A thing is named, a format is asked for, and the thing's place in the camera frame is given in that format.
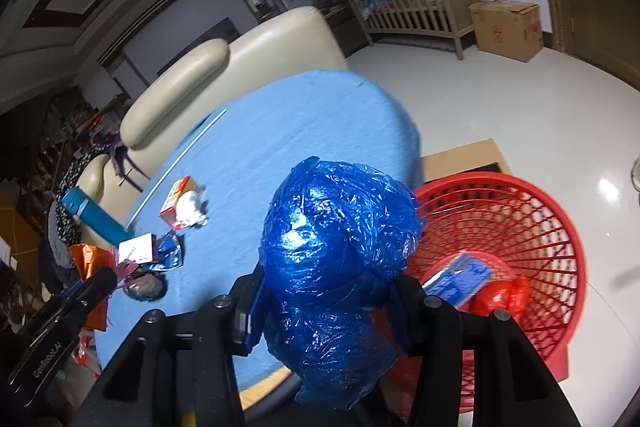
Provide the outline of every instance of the water bottle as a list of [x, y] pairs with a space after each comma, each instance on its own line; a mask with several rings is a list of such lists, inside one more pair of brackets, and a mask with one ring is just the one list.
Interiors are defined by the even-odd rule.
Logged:
[[69, 214], [78, 216], [82, 222], [114, 247], [133, 237], [132, 232], [128, 232], [113, 217], [95, 204], [80, 187], [74, 187], [68, 191], [61, 203]]

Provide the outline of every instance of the cream leather sofa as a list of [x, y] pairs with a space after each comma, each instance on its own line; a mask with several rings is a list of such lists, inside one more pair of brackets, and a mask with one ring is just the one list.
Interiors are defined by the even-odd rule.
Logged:
[[[311, 7], [297, 8], [231, 44], [214, 39], [190, 51], [134, 102], [120, 136], [132, 161], [153, 177], [176, 144], [220, 105], [303, 71], [345, 69], [344, 55], [322, 14]], [[141, 187], [148, 183], [135, 170], [130, 177]], [[89, 163], [78, 186], [123, 224], [140, 195], [116, 178], [107, 155]], [[82, 240], [108, 245], [84, 225]]]

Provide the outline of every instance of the white stick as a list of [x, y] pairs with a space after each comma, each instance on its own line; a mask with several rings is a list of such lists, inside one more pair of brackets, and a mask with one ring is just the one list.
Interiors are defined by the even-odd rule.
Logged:
[[166, 172], [165, 172], [165, 173], [162, 175], [162, 177], [158, 180], [158, 183], [156, 183], [156, 185], [154, 186], [154, 188], [152, 188], [152, 189], [151, 189], [151, 192], [149, 192], [149, 193], [146, 195], [145, 200], [140, 204], [140, 206], [139, 206], [139, 207], [138, 207], [138, 209], [135, 211], [135, 213], [133, 214], [133, 216], [131, 217], [131, 219], [129, 219], [129, 222], [127, 223], [127, 226], [125, 227], [127, 230], [128, 230], [128, 229], [129, 229], [129, 227], [131, 226], [131, 223], [133, 223], [133, 222], [134, 222], [134, 220], [138, 217], [138, 214], [140, 213], [140, 211], [142, 210], [142, 208], [146, 205], [146, 202], [149, 200], [149, 198], [150, 198], [150, 197], [153, 195], [153, 193], [156, 191], [156, 188], [158, 188], [158, 186], [159, 186], [159, 185], [164, 181], [164, 179], [169, 175], [169, 172], [171, 172], [171, 171], [172, 171], [172, 169], [173, 169], [176, 165], [178, 165], [178, 162], [183, 158], [183, 156], [184, 156], [185, 154], [187, 154], [187, 152], [189, 151], [189, 149], [190, 149], [191, 147], [193, 147], [193, 145], [194, 145], [194, 144], [195, 144], [195, 143], [196, 143], [196, 142], [197, 142], [197, 141], [202, 137], [202, 135], [204, 135], [204, 134], [209, 130], [209, 128], [210, 128], [213, 124], [215, 124], [215, 123], [220, 119], [220, 117], [221, 117], [223, 114], [225, 114], [225, 113], [226, 113], [226, 109], [223, 109], [222, 111], [220, 111], [220, 113], [219, 113], [219, 114], [218, 114], [218, 115], [217, 115], [213, 120], [211, 120], [211, 121], [207, 124], [207, 126], [206, 126], [202, 131], [200, 131], [200, 132], [198, 133], [198, 135], [197, 135], [197, 136], [196, 136], [196, 137], [191, 141], [191, 143], [190, 143], [190, 144], [189, 144], [189, 145], [184, 149], [184, 151], [182, 151], [182, 152], [180, 153], [180, 156], [178, 156], [178, 157], [175, 159], [175, 162], [173, 162], [173, 163], [171, 164], [171, 166], [166, 170]]

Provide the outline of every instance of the white tile floor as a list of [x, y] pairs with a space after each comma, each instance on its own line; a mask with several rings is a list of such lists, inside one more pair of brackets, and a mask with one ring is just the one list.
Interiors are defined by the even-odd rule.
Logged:
[[612, 425], [640, 385], [640, 92], [548, 49], [524, 64], [376, 44], [349, 65], [404, 105], [423, 155], [494, 138], [514, 175], [573, 219], [590, 285], [561, 385], [582, 427]]

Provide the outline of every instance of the basket rim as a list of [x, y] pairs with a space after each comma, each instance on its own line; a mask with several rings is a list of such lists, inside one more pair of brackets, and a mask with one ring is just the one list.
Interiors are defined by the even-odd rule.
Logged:
[[564, 329], [564, 333], [562, 337], [556, 344], [555, 348], [548, 354], [547, 358], [549, 359], [553, 354], [555, 354], [559, 349], [566, 349], [568, 347], [569, 341], [574, 335], [575, 329], [578, 327], [578, 323], [580, 322], [580, 318], [582, 317], [582, 309], [584, 307], [584, 300], [586, 297], [586, 288], [588, 285], [587, 282], [587, 269], [586, 269], [586, 260], [584, 257], [584, 250], [582, 248], [582, 242], [580, 240], [580, 235], [575, 228], [574, 222], [569, 218], [569, 215], [564, 211], [564, 208], [560, 206], [560, 204], [549, 194], [547, 194], [541, 188], [532, 185], [531, 183], [518, 178], [517, 176], [512, 176], [511, 174], [503, 174], [503, 172], [485, 172], [485, 171], [473, 171], [473, 172], [460, 172], [459, 174], [452, 174], [450, 176], [445, 176], [444, 178], [440, 178], [433, 182], [427, 182], [424, 185], [420, 186], [416, 190], [414, 190], [414, 194], [416, 199], [418, 200], [418, 206], [420, 205], [420, 198], [430, 194], [431, 192], [437, 192], [442, 190], [443, 188], [447, 188], [453, 184], [460, 183], [478, 183], [481, 181], [485, 182], [502, 182], [504, 184], [508, 184], [513, 186], [514, 188], [518, 188], [531, 196], [540, 200], [544, 205], [548, 206], [548, 208], [553, 211], [556, 217], [560, 220], [566, 233], [569, 238], [571, 238], [571, 244], [574, 248], [577, 273], [578, 273], [578, 284], [576, 288], [576, 298], [574, 304], [574, 311], [571, 315], [571, 319], [569, 323], [566, 325]]

